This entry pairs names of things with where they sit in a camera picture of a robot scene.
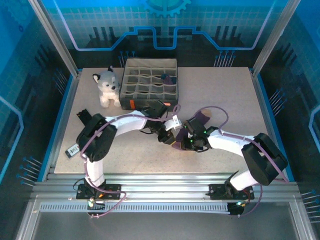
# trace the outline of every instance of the plush toy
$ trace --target plush toy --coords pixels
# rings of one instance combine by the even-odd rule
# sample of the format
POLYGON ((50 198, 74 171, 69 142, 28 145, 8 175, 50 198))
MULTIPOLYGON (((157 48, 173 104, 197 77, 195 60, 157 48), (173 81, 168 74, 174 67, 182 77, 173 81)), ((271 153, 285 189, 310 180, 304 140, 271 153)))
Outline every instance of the plush toy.
POLYGON ((110 99, 114 100, 114 105, 120 107, 119 89, 120 84, 116 78, 112 66, 108 70, 92 75, 99 89, 100 104, 103 108, 109 107, 110 99))

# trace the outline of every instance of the speckled surface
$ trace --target speckled surface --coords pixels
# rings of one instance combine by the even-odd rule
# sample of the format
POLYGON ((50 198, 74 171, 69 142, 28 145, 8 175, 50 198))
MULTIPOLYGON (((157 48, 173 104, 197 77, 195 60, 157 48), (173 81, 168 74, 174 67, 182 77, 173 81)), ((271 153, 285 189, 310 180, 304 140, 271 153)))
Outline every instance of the speckled surface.
MULTIPOLYGON (((105 68, 84 68, 68 124, 63 137, 54 173, 83 173, 79 154, 69 159, 65 150, 76 142, 83 124, 76 113, 87 109, 91 115, 117 116, 130 111, 114 107, 102 108, 92 74, 105 68)), ((115 68, 119 80, 123 68, 115 68)), ((229 113, 225 131, 257 135, 267 133, 255 89, 247 67, 179 67, 180 120, 190 118, 196 110, 208 105, 224 108, 229 113)), ((209 126, 219 126, 225 120, 223 112, 213 109, 209 126)), ((232 173, 246 168, 244 159, 223 150, 203 153, 179 151, 159 143, 157 136, 132 131, 115 138, 103 160, 104 173, 232 173)))

